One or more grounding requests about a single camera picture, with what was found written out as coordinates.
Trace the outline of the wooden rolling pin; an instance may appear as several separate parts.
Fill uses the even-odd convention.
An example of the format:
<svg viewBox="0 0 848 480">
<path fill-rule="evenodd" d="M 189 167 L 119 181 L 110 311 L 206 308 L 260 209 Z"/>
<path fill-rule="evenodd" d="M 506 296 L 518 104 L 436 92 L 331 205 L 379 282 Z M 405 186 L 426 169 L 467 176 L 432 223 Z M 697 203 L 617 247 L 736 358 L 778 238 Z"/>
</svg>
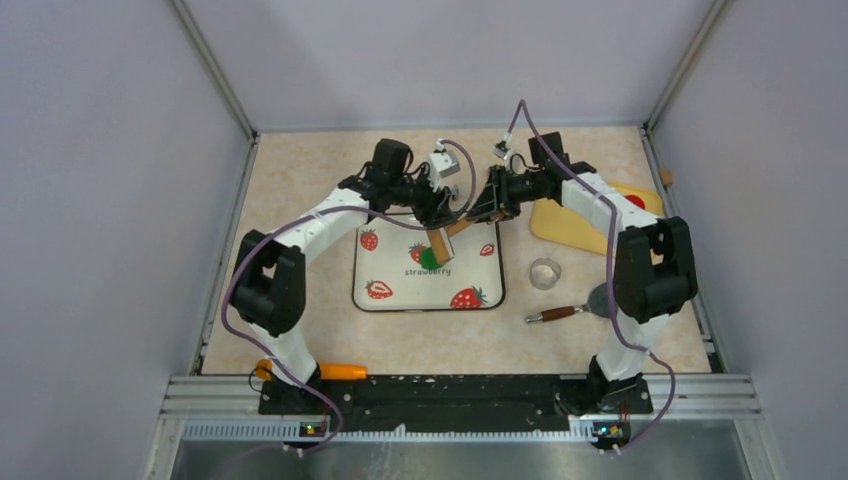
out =
<svg viewBox="0 0 848 480">
<path fill-rule="evenodd" d="M 500 222 L 479 223 L 497 224 Z M 451 244 L 451 239 L 475 224 L 478 223 L 472 223 L 468 220 L 465 220 L 463 217 L 446 227 L 434 230 L 427 230 L 427 238 L 430 243 L 430 246 L 428 248 L 432 248 L 434 250 L 438 261 L 441 262 L 443 265 L 450 262 L 455 256 L 454 249 Z"/>
</svg>

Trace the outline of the green dough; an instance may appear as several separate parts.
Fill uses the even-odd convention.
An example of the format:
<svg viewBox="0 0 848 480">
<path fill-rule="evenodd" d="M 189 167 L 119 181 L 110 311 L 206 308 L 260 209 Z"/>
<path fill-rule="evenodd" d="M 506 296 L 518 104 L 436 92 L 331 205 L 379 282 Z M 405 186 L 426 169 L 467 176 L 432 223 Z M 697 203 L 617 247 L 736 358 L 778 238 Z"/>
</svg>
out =
<svg viewBox="0 0 848 480">
<path fill-rule="evenodd" d="M 432 248 L 426 248 L 420 252 L 419 264 L 421 268 L 425 270 L 437 270 L 443 266 L 443 264 L 438 261 Z"/>
</svg>

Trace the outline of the white strawberry tray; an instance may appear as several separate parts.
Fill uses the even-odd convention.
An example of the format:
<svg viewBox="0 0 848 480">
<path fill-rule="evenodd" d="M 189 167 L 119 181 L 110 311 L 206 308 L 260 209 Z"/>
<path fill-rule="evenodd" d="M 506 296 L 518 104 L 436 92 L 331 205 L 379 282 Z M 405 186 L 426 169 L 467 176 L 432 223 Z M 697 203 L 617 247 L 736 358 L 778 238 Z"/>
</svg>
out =
<svg viewBox="0 0 848 480">
<path fill-rule="evenodd" d="M 377 219 L 357 230 L 352 300 L 366 312 L 489 310 L 505 299 L 499 229 L 473 224 L 449 239 L 453 258 L 437 264 L 423 231 Z"/>
</svg>

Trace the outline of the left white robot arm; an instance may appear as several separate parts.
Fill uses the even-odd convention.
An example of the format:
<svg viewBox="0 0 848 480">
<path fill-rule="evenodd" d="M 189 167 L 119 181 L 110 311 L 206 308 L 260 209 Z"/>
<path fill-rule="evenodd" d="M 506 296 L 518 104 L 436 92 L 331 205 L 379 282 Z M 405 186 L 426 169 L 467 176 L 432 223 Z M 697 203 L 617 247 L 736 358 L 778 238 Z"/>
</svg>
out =
<svg viewBox="0 0 848 480">
<path fill-rule="evenodd" d="M 271 372 L 285 385 L 283 401 L 297 413 L 319 404 L 320 386 L 311 378 L 318 363 L 299 326 L 306 307 L 306 271 L 312 261 L 343 236 L 392 207 L 409 209 L 413 231 L 433 231 L 456 221 L 453 192 L 445 183 L 459 172 L 444 139 L 418 167 L 409 145 L 381 139 L 373 156 L 342 179 L 316 207 L 277 231 L 248 232 L 239 245 L 236 268 L 221 311 L 234 308 L 254 331 L 251 341 L 270 359 Z"/>
</svg>

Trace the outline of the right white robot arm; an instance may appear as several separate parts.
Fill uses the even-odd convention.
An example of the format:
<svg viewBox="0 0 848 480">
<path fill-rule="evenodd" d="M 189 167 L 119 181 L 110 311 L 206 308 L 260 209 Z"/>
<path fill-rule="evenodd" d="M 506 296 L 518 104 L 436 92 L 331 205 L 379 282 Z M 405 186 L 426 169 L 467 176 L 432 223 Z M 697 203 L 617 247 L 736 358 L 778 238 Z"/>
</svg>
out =
<svg viewBox="0 0 848 480">
<path fill-rule="evenodd" d="M 511 220 L 522 204 L 547 199 L 605 235 L 612 332 L 576 395 L 583 409 L 612 412 L 642 378 L 660 332 L 698 291 L 689 226 L 678 216 L 639 208 L 594 167 L 571 163 L 559 133 L 534 136 L 528 145 L 532 166 L 522 173 L 507 165 L 490 168 L 466 217 Z"/>
</svg>

